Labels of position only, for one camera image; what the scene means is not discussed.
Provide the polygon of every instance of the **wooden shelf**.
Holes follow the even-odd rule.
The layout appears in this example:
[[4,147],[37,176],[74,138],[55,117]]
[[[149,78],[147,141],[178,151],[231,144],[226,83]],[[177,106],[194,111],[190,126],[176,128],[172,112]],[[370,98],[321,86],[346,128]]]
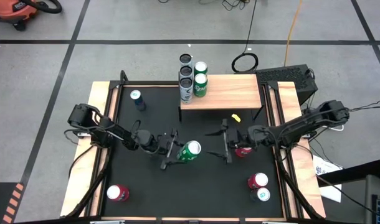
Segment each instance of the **wooden shelf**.
[[260,108],[255,74],[208,75],[207,95],[193,96],[190,104],[181,102],[182,110],[219,110]]

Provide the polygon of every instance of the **can lid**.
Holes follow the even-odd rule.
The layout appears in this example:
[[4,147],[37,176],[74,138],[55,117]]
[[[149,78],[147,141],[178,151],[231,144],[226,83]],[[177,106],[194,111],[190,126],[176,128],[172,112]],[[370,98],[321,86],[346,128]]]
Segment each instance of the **can lid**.
[[180,80],[180,85],[185,88],[189,88],[192,85],[192,80],[190,78],[182,78]]
[[189,62],[191,62],[191,55],[189,55],[189,54],[182,54],[182,55],[180,55],[179,60],[182,63],[189,63]]
[[207,64],[205,62],[197,62],[195,68],[197,71],[202,72],[207,70]]
[[264,187],[264,186],[267,185],[268,178],[267,178],[266,174],[264,174],[264,173],[258,173],[257,175],[255,175],[255,182],[259,186]]
[[131,93],[130,93],[130,98],[134,99],[134,100],[137,100],[139,97],[140,97],[140,91],[139,90],[133,90]]
[[180,68],[180,73],[184,76],[189,76],[192,73],[192,69],[190,66],[183,66]]
[[204,84],[205,82],[207,82],[207,76],[202,73],[196,75],[195,79],[196,83]]
[[261,200],[263,202],[266,202],[270,198],[270,192],[265,187],[259,188],[257,195],[258,195],[259,200]]
[[120,196],[121,189],[117,185],[112,185],[107,190],[107,197],[109,199],[116,199]]
[[188,148],[193,155],[198,155],[201,152],[201,145],[197,141],[191,141]]

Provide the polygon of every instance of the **green soda can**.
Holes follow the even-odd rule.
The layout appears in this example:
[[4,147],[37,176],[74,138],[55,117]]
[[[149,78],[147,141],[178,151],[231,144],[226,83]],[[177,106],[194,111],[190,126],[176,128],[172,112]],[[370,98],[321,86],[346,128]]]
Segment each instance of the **green soda can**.
[[207,84],[208,79],[205,74],[198,74],[194,78],[194,95],[198,97],[203,97],[207,94]]
[[201,152],[201,145],[197,141],[187,142],[178,152],[176,158],[181,161],[191,161]]
[[208,67],[207,67],[207,63],[205,62],[197,62],[194,66],[194,76],[196,76],[197,74],[206,74],[207,75],[207,72],[208,72]]

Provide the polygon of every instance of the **gray floor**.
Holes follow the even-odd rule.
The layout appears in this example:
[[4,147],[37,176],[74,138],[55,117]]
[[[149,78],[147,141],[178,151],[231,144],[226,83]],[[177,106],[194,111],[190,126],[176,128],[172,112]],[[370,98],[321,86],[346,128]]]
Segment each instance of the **gray floor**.
[[[86,1],[60,1],[64,13],[39,13],[25,32],[0,23],[0,40],[70,40]],[[358,4],[380,40],[380,1]],[[258,1],[250,38],[287,39],[297,6],[297,0]],[[221,1],[90,0],[78,40],[244,40],[252,7],[228,12]],[[292,39],[368,37],[351,1],[304,0]],[[285,45],[249,48],[259,56],[259,69],[283,66]],[[20,181],[67,49],[68,44],[0,44],[0,182]],[[175,80],[183,52],[207,62],[211,74],[232,73],[231,61],[243,50],[243,44],[75,45],[16,221],[59,217],[75,153],[62,132],[73,105],[87,102],[93,81],[116,80],[121,69],[131,80]],[[246,68],[247,62],[239,63]],[[291,45],[287,65],[303,63],[316,73],[314,106],[337,99],[353,108],[380,100],[380,64],[371,45]],[[353,113],[343,132],[327,131],[318,139],[327,156],[344,167],[379,159],[380,110]]]

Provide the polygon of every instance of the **orange vacuum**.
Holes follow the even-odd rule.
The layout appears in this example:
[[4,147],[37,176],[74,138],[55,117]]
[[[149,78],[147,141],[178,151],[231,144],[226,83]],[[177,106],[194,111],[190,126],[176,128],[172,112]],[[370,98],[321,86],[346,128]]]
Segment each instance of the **orange vacuum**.
[[34,18],[38,10],[57,14],[62,11],[58,0],[50,0],[55,8],[49,8],[44,2],[36,0],[0,0],[0,22],[10,23],[16,30],[26,29],[26,21]]

